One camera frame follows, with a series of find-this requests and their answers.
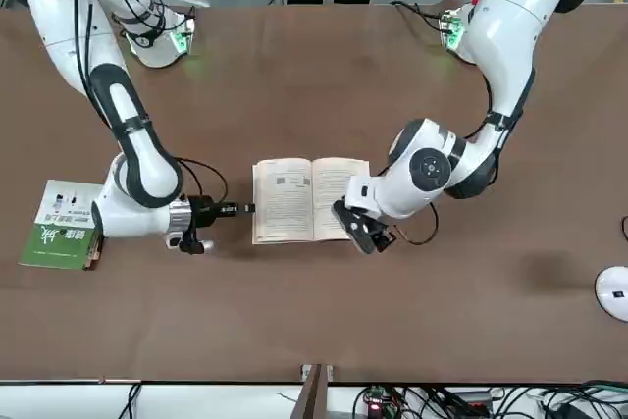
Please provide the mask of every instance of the book page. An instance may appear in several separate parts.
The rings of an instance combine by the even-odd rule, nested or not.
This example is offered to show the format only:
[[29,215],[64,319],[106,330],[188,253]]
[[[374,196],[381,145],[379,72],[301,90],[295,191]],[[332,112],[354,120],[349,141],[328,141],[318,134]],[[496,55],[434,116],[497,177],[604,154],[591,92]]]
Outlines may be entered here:
[[253,167],[253,243],[311,241],[312,163],[305,159],[261,161]]
[[351,176],[369,175],[369,163],[331,157],[312,163],[314,239],[348,239],[332,213],[332,205],[344,197]]

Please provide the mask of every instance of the table surface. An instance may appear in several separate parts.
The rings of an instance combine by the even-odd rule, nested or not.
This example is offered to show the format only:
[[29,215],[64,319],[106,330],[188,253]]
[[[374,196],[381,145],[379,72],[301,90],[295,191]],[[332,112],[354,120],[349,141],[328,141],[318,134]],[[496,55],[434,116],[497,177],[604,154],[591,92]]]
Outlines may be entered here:
[[[480,72],[392,7],[214,9],[198,26],[170,69],[127,60],[165,147],[219,168],[234,199],[250,200],[261,159],[377,170],[407,121],[466,134],[486,112]],[[0,378],[294,381],[317,362],[339,381],[625,378],[628,329],[599,308],[594,280],[628,251],[627,35],[623,6],[552,18],[497,184],[442,196],[429,245],[253,247],[244,217],[208,230],[208,256],[110,240],[97,270],[67,272],[17,264],[44,185],[103,182],[116,142],[28,13],[3,12]],[[403,222],[416,237],[432,225],[430,211]]]

